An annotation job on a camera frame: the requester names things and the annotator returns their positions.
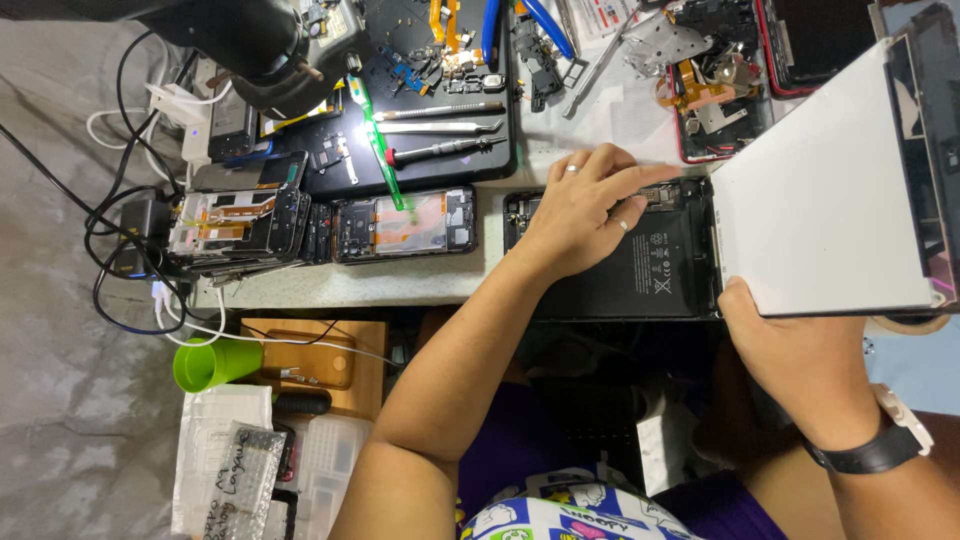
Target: precision screwdriver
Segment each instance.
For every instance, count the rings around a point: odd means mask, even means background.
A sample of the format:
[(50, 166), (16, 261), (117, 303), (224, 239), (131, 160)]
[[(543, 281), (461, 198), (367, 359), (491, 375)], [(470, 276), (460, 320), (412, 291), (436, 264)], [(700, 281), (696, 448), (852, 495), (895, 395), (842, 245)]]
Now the precision screwdriver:
[(386, 152), (387, 164), (391, 167), (399, 168), (407, 161), (452, 154), (453, 152), (460, 152), (461, 150), (467, 150), (467, 148), (473, 148), (474, 146), (484, 148), (504, 140), (507, 140), (506, 136), (461, 138), (434, 144), (427, 148), (410, 150), (409, 152), (398, 152), (395, 148), (388, 148)]
[(383, 112), (374, 113), (373, 119), (377, 122), (382, 122), (384, 120), (403, 120), (405, 118), (443, 116), (445, 114), (470, 114), (471, 112), (484, 112), (486, 110), (501, 109), (503, 109), (502, 101), (485, 101), (483, 103), (445, 105), (443, 107), (428, 107), (426, 109), (386, 110)]

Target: black handle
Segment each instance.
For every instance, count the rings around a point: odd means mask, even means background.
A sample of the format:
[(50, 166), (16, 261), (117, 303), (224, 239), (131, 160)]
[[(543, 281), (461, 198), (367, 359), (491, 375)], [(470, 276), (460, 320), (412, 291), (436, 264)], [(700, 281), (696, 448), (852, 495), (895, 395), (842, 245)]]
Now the black handle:
[(283, 392), (276, 396), (274, 412), (291, 414), (326, 414), (330, 410), (330, 393), (320, 392)]

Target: black watch strap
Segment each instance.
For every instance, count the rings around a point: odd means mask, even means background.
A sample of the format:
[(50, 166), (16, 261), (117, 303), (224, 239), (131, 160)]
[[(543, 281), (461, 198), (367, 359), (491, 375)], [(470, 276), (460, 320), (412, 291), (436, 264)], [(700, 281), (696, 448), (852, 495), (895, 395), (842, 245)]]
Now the black watch strap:
[(896, 424), (881, 430), (869, 443), (852, 450), (827, 452), (813, 446), (806, 439), (804, 446), (821, 467), (848, 475), (870, 475), (889, 471), (913, 459), (923, 449), (910, 428)]

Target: hand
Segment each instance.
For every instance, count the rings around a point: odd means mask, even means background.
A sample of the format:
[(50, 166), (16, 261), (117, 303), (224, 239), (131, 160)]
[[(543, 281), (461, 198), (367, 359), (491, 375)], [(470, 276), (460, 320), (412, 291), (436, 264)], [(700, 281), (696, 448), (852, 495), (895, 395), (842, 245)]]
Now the hand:
[(734, 277), (720, 309), (743, 363), (817, 448), (856, 448), (876, 436), (880, 410), (863, 361), (863, 317), (764, 319)]
[[(569, 165), (580, 172), (567, 171)], [(627, 151), (609, 143), (594, 152), (578, 150), (550, 166), (537, 213), (510, 257), (550, 282), (579, 274), (620, 243), (626, 233), (620, 220), (628, 230), (636, 226), (647, 199), (634, 193), (679, 174), (673, 166), (638, 167)], [(622, 199), (627, 201), (608, 217), (607, 210)]]

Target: green cup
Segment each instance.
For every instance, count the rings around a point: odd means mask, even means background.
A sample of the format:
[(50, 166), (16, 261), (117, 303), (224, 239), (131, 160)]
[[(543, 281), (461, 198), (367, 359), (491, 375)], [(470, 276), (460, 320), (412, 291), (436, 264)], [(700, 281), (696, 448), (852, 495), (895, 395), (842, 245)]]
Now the green cup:
[[(187, 343), (205, 341), (194, 337)], [(262, 363), (263, 346), (259, 342), (221, 337), (202, 347), (181, 345), (174, 356), (174, 379), (184, 391), (195, 394), (249, 375)]]

